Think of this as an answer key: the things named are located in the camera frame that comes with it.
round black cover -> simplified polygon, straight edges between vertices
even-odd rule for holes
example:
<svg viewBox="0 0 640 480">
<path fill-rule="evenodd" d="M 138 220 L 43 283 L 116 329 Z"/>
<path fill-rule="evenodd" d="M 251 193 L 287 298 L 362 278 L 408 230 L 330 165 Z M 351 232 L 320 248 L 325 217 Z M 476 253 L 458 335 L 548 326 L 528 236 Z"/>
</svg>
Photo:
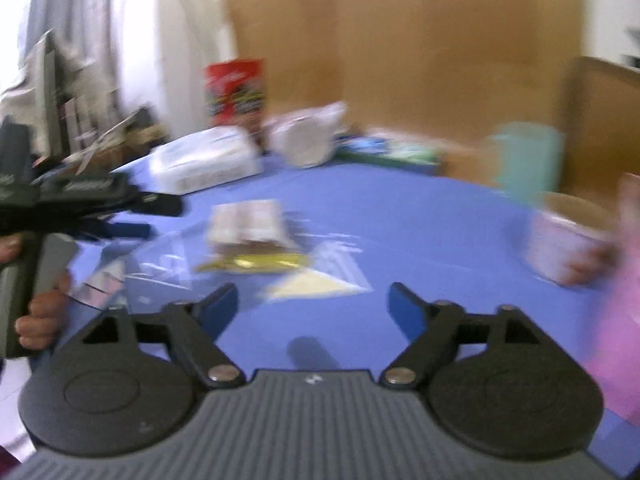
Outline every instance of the round black cover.
<svg viewBox="0 0 640 480">
<path fill-rule="evenodd" d="M 464 444 L 512 460 L 544 460 L 588 446 L 603 412 L 598 386 L 573 360 L 509 344 L 439 371 L 428 400 Z"/>
<path fill-rule="evenodd" d="M 83 345 L 34 374 L 20 396 L 31 436 L 63 454 L 116 456 L 172 433 L 194 403 L 190 379 L 137 348 Z"/>
</svg>

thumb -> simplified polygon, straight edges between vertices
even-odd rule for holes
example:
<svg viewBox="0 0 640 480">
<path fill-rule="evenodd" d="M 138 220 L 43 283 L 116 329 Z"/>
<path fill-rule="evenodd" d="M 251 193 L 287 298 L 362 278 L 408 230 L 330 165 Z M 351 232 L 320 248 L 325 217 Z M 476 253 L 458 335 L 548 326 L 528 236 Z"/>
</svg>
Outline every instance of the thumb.
<svg viewBox="0 0 640 480">
<path fill-rule="evenodd" d="M 21 245 L 20 235 L 0 237 L 0 264 L 15 260 L 20 254 Z"/>
</svg>

gray ribbed surface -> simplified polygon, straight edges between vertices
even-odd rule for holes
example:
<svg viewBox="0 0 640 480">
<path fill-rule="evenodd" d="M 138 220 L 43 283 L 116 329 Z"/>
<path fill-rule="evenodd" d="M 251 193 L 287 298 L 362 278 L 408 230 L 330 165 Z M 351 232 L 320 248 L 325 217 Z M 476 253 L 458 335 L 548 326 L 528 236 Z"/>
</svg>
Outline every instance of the gray ribbed surface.
<svg viewBox="0 0 640 480">
<path fill-rule="evenodd" d="M 43 451 L 8 480 L 613 479 L 584 453 L 535 465 L 485 457 L 443 433 L 414 394 L 367 372 L 320 372 L 309 384 L 313 375 L 259 372 L 241 390 L 209 394 L 153 448 L 111 460 Z"/>
</svg>

hand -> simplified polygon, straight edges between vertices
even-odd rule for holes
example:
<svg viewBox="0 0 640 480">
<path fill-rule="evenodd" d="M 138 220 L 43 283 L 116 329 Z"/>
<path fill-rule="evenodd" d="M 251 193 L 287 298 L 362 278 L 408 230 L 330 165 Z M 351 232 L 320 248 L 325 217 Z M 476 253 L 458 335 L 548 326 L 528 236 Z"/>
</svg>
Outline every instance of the hand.
<svg viewBox="0 0 640 480">
<path fill-rule="evenodd" d="M 22 241 L 19 235 L 0 237 L 0 264 L 15 260 L 20 254 Z M 30 350 L 44 350 L 52 345 L 66 322 L 66 294 L 71 286 L 71 277 L 65 272 L 49 292 L 35 296 L 29 304 L 29 315 L 15 323 L 20 335 L 20 344 Z"/>
<path fill-rule="evenodd" d="M 595 247 L 571 262 L 562 285 L 585 285 L 601 274 L 612 264 L 614 246 Z"/>
</svg>

silver screw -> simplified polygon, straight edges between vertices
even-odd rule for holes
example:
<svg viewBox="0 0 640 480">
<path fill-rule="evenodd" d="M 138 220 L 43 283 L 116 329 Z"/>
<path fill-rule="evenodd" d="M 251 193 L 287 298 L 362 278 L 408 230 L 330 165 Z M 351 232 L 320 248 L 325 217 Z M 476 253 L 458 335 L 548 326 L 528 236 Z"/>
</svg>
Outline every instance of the silver screw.
<svg viewBox="0 0 640 480">
<path fill-rule="evenodd" d="M 389 384 L 411 384 L 416 374 L 410 368 L 390 368 L 385 372 L 385 379 Z"/>
<path fill-rule="evenodd" d="M 240 376 L 240 370 L 233 365 L 218 365 L 209 370 L 209 379 L 229 383 Z"/>
</svg>

